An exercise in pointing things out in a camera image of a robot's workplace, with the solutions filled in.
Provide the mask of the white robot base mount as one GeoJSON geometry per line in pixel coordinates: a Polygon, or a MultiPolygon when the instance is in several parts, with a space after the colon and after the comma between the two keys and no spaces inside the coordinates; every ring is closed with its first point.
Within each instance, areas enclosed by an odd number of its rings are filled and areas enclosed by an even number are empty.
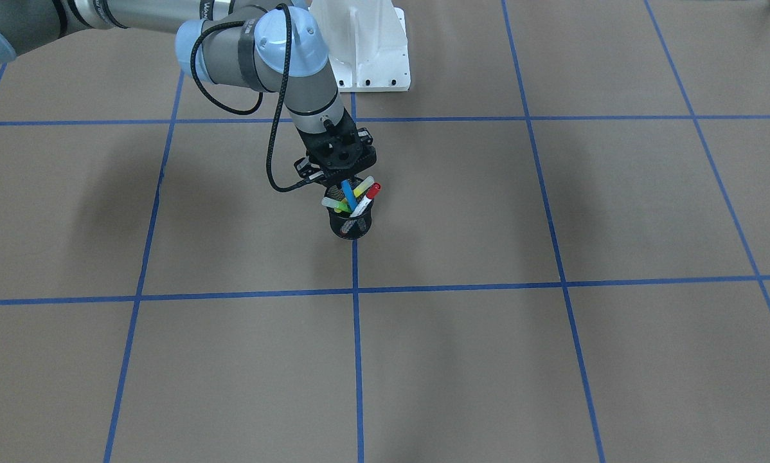
{"type": "Polygon", "coordinates": [[[312,1],[340,92],[411,88],[405,12],[391,1],[312,1]]]}

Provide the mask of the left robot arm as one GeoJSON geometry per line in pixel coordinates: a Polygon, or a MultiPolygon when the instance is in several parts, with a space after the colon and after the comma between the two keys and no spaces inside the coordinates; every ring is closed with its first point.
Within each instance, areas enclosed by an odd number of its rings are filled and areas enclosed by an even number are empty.
{"type": "Polygon", "coordinates": [[[294,188],[338,186],[372,167],[373,138],[346,108],[327,41],[300,1],[0,1],[0,65],[83,30],[146,30],[170,35],[177,64],[212,105],[238,116],[276,96],[265,155],[283,116],[305,155],[294,188]]]}

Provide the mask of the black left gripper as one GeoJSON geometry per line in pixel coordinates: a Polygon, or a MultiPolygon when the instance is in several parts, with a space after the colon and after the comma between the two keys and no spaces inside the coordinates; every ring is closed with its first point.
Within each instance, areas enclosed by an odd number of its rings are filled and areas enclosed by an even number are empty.
{"type": "Polygon", "coordinates": [[[367,129],[336,129],[309,134],[296,129],[305,144],[305,157],[295,162],[300,181],[295,188],[319,184],[338,186],[349,181],[377,162],[373,138],[367,129]]]}

